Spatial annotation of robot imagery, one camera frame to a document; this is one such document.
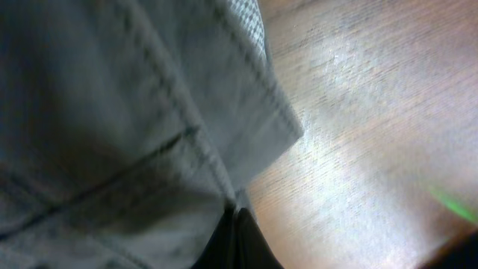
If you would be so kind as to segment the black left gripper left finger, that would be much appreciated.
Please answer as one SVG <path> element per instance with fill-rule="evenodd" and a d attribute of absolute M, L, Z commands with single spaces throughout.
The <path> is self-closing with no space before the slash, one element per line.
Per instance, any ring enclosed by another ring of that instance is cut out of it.
<path fill-rule="evenodd" d="M 227 208 L 192 269 L 235 268 L 235 210 Z"/>

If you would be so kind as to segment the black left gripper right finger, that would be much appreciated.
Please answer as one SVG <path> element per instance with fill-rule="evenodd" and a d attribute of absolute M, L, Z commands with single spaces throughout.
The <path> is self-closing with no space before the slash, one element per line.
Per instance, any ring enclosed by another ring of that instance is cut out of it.
<path fill-rule="evenodd" d="M 235 268 L 283 269 L 246 208 L 238 212 L 236 221 Z"/>

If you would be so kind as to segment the grey shorts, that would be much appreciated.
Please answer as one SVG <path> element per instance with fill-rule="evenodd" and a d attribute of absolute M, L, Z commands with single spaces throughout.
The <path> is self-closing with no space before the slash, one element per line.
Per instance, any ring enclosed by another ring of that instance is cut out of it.
<path fill-rule="evenodd" d="M 1 2 L 3 268 L 191 268 L 301 136 L 256 1 Z"/>

